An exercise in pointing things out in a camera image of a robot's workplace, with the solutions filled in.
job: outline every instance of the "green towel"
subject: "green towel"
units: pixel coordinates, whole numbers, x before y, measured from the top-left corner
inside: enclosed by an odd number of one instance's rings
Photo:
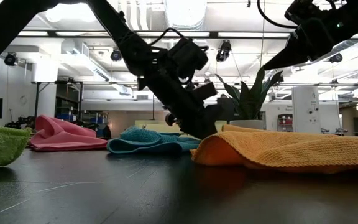
[[[0,127],[0,166],[15,161],[29,140],[30,130]]]

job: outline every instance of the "security camera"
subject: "security camera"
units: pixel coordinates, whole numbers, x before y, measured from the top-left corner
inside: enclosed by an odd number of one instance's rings
[[[329,62],[331,62],[331,63],[334,63],[334,62],[338,62],[338,63],[339,63],[339,62],[342,62],[343,56],[341,55],[341,53],[338,53],[338,54],[336,54],[336,55],[330,57],[328,60],[329,60]]]
[[[218,54],[216,55],[217,62],[224,62],[230,55],[231,44],[230,40],[224,40],[221,47],[218,50]]]
[[[7,56],[5,57],[4,60],[5,65],[8,66],[16,66],[19,63],[19,60],[16,57],[16,53],[15,52],[10,52],[7,54]]]
[[[111,53],[110,56],[111,60],[113,60],[113,62],[118,62],[122,59],[122,55],[121,52],[119,51],[119,49],[114,49]]]

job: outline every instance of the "potted plant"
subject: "potted plant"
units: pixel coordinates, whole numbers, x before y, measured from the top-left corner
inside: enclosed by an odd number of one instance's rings
[[[230,124],[243,128],[263,129],[264,124],[263,121],[258,120],[258,114],[270,87],[283,81],[282,73],[282,71],[277,72],[263,82],[265,70],[262,67],[258,71],[251,89],[241,81],[241,92],[236,87],[226,84],[219,75],[216,75],[223,83],[227,93],[232,97],[234,107],[241,118],[240,121],[231,121]]]

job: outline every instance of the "pink towel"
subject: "pink towel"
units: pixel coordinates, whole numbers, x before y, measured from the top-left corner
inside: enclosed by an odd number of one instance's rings
[[[35,151],[105,149],[107,141],[88,128],[41,115],[35,120],[37,134],[30,140]]]

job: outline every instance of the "orange towel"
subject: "orange towel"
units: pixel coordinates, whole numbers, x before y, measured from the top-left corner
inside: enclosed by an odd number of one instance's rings
[[[358,137],[282,133],[225,125],[191,152],[208,166],[333,174],[358,169]]]

